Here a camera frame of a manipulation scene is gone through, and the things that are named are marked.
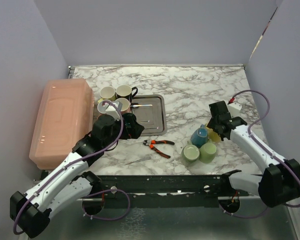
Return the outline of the yellow mug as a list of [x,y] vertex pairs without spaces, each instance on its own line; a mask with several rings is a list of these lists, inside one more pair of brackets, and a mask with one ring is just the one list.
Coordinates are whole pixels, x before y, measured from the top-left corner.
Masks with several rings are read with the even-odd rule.
[[206,127],[207,133],[208,133],[208,138],[211,142],[213,143],[219,143],[221,141],[221,137],[214,132],[211,128]]

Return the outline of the light pink mug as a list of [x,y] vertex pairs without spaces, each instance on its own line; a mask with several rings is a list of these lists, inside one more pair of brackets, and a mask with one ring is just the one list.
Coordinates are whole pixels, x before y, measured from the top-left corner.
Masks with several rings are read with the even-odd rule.
[[118,98],[114,101],[115,103],[118,103],[121,107],[120,112],[121,114],[130,113],[131,112],[131,103],[126,98]]

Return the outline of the blue mug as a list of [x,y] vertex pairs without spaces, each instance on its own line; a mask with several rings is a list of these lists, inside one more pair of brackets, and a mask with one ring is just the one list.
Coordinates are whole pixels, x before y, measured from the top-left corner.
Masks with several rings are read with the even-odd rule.
[[191,143],[197,148],[201,148],[208,140],[208,130],[204,124],[202,124],[190,137]]

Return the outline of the salmon pink mug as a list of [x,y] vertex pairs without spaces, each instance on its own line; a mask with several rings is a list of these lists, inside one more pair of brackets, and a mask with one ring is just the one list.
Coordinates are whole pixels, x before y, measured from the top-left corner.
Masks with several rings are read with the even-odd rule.
[[110,106],[109,100],[102,100],[97,105],[97,111],[99,115],[105,115],[107,113],[107,108]]

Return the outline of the black glossy mug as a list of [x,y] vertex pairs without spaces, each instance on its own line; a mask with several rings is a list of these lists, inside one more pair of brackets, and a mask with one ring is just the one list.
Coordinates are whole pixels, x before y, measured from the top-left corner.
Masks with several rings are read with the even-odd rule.
[[124,98],[127,99],[130,103],[132,102],[133,98],[138,94],[137,87],[131,87],[129,85],[120,85],[117,87],[115,91],[116,98]]

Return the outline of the yellow-green faceted mug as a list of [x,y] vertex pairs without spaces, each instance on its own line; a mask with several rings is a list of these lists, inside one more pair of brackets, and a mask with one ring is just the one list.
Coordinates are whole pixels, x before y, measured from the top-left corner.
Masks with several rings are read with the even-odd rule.
[[103,87],[99,91],[99,95],[103,100],[110,100],[110,101],[116,100],[116,90],[112,86]]

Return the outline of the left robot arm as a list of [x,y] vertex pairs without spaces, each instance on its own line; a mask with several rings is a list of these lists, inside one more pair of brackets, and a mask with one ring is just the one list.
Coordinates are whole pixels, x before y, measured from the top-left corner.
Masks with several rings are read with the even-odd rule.
[[56,169],[25,193],[16,191],[10,197],[13,233],[35,238],[72,202],[119,192],[115,186],[104,190],[101,179],[88,169],[118,140],[137,139],[144,129],[132,113],[123,114],[120,120],[100,115],[92,130],[75,144]]

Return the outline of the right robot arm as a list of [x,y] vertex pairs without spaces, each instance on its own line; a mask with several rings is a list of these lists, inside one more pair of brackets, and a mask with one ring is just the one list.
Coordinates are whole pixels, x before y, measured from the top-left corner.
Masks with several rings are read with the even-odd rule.
[[261,175],[233,170],[223,175],[219,189],[230,196],[237,190],[259,196],[270,207],[285,204],[300,197],[300,164],[295,159],[287,160],[273,151],[252,131],[239,116],[232,117],[225,101],[209,105],[211,119],[207,127],[222,140],[235,143],[257,165]]

